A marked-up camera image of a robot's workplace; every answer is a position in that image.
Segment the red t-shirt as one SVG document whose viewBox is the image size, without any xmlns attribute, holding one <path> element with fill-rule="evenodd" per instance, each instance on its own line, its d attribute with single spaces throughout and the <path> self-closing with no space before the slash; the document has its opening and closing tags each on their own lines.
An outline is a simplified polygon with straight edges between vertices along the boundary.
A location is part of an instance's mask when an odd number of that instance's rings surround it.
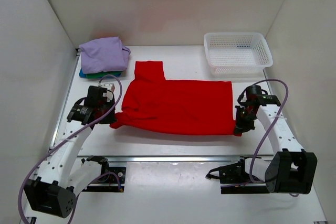
<svg viewBox="0 0 336 224">
<path fill-rule="evenodd" d="M 112 129 L 132 126 L 179 135 L 232 135 L 230 81 L 167 80 L 161 61 L 137 61 Z"/>
</svg>

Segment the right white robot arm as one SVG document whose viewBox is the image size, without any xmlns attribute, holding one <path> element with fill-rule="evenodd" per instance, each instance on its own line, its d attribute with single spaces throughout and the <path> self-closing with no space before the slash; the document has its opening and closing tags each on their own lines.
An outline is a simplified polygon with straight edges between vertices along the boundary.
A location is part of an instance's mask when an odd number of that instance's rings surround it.
<svg viewBox="0 0 336 224">
<path fill-rule="evenodd" d="M 257 147 L 261 148 L 269 140 L 274 156 L 267 162 L 255 150 L 252 157 L 242 157 L 235 164 L 220 167 L 221 190 L 244 193 L 248 185 L 261 184 L 261 193 L 309 194 L 317 157 L 307 152 L 292 133 L 282 113 L 285 103 L 268 94 L 258 83 L 246 87 L 237 102 L 234 135 L 254 130 L 255 121 L 259 121 L 265 135 Z"/>
</svg>

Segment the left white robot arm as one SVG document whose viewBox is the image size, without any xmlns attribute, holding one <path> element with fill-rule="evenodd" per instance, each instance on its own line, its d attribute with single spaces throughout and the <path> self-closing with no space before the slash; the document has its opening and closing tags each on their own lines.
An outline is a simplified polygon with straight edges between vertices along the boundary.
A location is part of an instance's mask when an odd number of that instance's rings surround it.
<svg viewBox="0 0 336 224">
<path fill-rule="evenodd" d="M 25 194 L 34 211 L 67 218 L 77 196 L 93 179 L 104 181 L 110 168 L 103 157 L 90 157 L 76 171 L 72 167 L 85 140 L 96 124 L 115 121 L 114 85 L 90 86 L 87 96 L 79 99 L 67 115 L 70 135 L 59 141 L 37 165 L 36 178 L 26 176 L 19 193 Z"/>
</svg>

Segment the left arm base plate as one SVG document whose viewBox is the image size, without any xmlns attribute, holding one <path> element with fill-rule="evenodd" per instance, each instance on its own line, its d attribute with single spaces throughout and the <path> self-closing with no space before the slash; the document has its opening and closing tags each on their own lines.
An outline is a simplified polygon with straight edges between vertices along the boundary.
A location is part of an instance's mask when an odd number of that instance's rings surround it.
<svg viewBox="0 0 336 224">
<path fill-rule="evenodd" d="M 88 185 L 83 191 L 97 193 L 122 193 L 124 192 L 126 166 L 115 164 L 104 158 L 98 161 L 101 166 L 100 178 Z"/>
</svg>

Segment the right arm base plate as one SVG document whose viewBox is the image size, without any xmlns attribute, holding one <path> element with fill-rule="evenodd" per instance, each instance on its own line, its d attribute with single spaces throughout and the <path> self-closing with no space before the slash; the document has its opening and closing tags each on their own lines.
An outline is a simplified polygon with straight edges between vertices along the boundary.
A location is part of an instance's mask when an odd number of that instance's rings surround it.
<svg viewBox="0 0 336 224">
<path fill-rule="evenodd" d="M 245 172 L 245 158 L 243 157 L 233 164 L 209 170 L 205 178 L 219 180 L 222 195 L 269 194 L 264 184 L 252 183 Z"/>
</svg>

